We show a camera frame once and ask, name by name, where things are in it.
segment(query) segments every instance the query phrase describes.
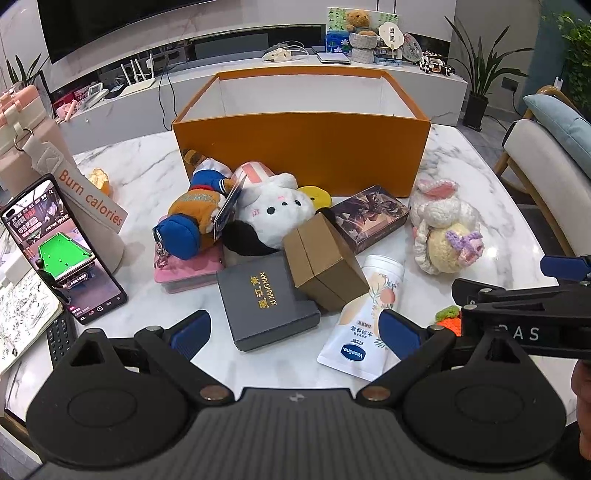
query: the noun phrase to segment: teddy bear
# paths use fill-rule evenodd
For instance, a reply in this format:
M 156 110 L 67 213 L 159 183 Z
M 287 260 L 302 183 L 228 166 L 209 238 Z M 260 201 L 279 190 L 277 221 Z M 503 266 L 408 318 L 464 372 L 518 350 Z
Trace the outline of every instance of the teddy bear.
M 419 180 L 411 195 L 413 253 L 428 274 L 456 273 L 482 256 L 484 244 L 478 214 L 455 194 L 457 183 Z
M 244 257 L 269 255 L 281 250 L 283 237 L 315 214 L 310 197 L 297 190 L 291 173 L 272 175 L 243 188 L 222 242 Z
M 376 32 L 369 26 L 369 14 L 365 10 L 349 11 L 345 30 L 360 35 L 376 35 Z
M 214 244 L 213 220 L 224 205 L 234 181 L 218 170 L 203 168 L 207 162 L 215 162 L 212 158 L 205 158 L 194 151 L 184 153 L 187 164 L 201 168 L 194 172 L 189 190 L 175 200 L 168 209 L 167 217 L 154 227 L 153 233 L 169 254 L 181 260 L 190 260 Z

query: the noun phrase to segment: television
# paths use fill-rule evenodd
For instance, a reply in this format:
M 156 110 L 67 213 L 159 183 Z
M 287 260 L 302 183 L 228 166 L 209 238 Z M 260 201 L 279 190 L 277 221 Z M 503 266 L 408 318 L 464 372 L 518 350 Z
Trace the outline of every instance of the television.
M 162 12 L 209 0 L 38 0 L 52 63 L 107 33 Z

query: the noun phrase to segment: phone screen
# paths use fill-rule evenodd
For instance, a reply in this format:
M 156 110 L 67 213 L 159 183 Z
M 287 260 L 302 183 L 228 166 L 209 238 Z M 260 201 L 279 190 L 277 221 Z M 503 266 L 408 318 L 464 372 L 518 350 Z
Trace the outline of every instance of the phone screen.
M 80 322 L 127 301 L 85 240 L 51 180 L 44 180 L 2 214 L 20 250 Z

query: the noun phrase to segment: human hand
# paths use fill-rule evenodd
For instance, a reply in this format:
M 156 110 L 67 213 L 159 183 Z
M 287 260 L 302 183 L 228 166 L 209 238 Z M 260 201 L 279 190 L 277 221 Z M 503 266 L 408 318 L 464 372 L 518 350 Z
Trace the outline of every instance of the human hand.
M 586 460 L 591 460 L 591 366 L 579 360 L 570 386 L 577 395 L 577 421 L 581 430 L 579 450 Z

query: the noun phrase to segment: white lotion bottle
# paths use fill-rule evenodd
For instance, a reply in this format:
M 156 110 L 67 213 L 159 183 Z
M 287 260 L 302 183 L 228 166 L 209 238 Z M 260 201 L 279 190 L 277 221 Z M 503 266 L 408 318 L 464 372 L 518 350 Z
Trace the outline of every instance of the white lotion bottle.
M 383 255 L 369 255 L 362 267 L 369 292 L 350 301 L 324 344 L 318 362 L 373 381 L 384 372 L 388 348 L 379 338 L 379 314 L 396 310 L 404 266 Z

